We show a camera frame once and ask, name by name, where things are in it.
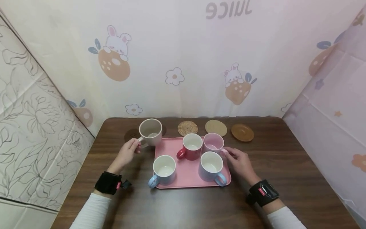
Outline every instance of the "cartoon bunny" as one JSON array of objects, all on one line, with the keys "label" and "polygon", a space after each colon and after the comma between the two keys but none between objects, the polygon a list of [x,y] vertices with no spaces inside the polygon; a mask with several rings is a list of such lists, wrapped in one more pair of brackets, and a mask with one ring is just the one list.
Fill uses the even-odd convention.
[{"label": "cartoon bunny", "polygon": [[127,43],[131,40],[131,36],[127,33],[122,33],[121,36],[117,36],[116,29],[109,25],[108,38],[103,50],[110,53],[112,50],[117,52],[121,60],[127,61]]},{"label": "cartoon bunny", "polygon": [[231,66],[230,71],[226,70],[224,72],[224,76],[226,78],[226,85],[225,85],[226,88],[229,87],[231,82],[233,82],[234,80],[238,80],[238,83],[240,84],[244,83],[243,77],[238,70],[238,66],[239,66],[238,63],[234,63]]}]

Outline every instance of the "pink tray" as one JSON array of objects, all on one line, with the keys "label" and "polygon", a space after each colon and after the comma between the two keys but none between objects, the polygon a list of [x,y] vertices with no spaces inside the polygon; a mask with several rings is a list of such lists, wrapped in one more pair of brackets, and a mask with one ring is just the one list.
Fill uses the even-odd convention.
[{"label": "pink tray", "polygon": [[[176,162],[176,178],[171,185],[163,186],[158,185],[157,188],[165,189],[165,188],[194,188],[194,187],[212,187],[219,186],[214,181],[206,182],[203,181],[198,175],[198,166],[200,160],[186,160],[177,159],[176,155],[178,151],[183,146],[183,138],[163,138],[161,143],[155,148],[155,159],[161,155],[169,155],[175,159]],[[227,184],[231,182],[231,174],[229,172],[229,168],[226,160],[224,160],[224,167],[222,169],[222,174],[227,179]]]}]

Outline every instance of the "light blue mug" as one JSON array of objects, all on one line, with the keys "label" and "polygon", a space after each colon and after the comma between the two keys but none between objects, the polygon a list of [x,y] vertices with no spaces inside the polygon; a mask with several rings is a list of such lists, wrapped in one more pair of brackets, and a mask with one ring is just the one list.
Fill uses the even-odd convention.
[{"label": "light blue mug", "polygon": [[208,151],[201,156],[198,168],[199,177],[206,182],[215,181],[219,186],[223,187],[227,184],[226,177],[221,173],[223,167],[224,162],[220,155]]},{"label": "light blue mug", "polygon": [[148,182],[150,188],[155,188],[158,184],[172,184],[175,177],[175,160],[171,156],[162,155],[155,159],[153,164],[154,175]]}]

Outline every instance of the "mug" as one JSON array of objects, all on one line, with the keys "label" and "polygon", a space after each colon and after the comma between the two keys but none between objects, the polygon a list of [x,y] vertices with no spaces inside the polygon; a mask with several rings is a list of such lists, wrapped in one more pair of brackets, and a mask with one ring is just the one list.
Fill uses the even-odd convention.
[{"label": "mug", "polygon": [[220,154],[221,152],[229,153],[224,148],[224,139],[217,133],[208,133],[203,138],[203,149],[202,153],[205,152],[215,152]]},{"label": "mug", "polygon": [[183,138],[183,148],[178,151],[177,158],[179,160],[186,158],[187,160],[196,160],[201,155],[202,138],[197,134],[187,134]]},{"label": "mug", "polygon": [[175,177],[175,160],[169,155],[162,155],[155,159],[153,164],[154,175],[148,182],[150,188],[155,188],[158,184],[169,185]]},{"label": "mug", "polygon": [[223,167],[224,162],[220,155],[216,152],[208,151],[201,156],[198,175],[206,182],[215,181],[219,186],[223,187],[227,183],[225,176],[221,173]]},{"label": "mug", "polygon": [[141,134],[141,137],[138,139],[139,142],[145,140],[146,144],[156,146],[161,142],[161,138],[163,136],[163,125],[159,120],[149,118],[140,124],[138,131]]}]

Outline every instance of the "hand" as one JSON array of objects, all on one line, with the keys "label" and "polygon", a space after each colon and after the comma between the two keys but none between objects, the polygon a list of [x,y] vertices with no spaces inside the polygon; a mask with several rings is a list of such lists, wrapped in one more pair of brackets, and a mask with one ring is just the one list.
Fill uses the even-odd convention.
[{"label": "hand", "polygon": [[241,177],[243,177],[250,186],[253,186],[262,180],[254,172],[249,157],[246,153],[230,147],[225,147],[225,149],[229,152],[229,154],[224,152],[224,157],[229,160],[229,162],[233,165],[234,170]]},{"label": "hand", "polygon": [[126,142],[120,149],[116,159],[107,169],[107,172],[119,175],[123,167],[132,161],[134,153],[140,153],[140,148],[141,143],[135,138]]}]

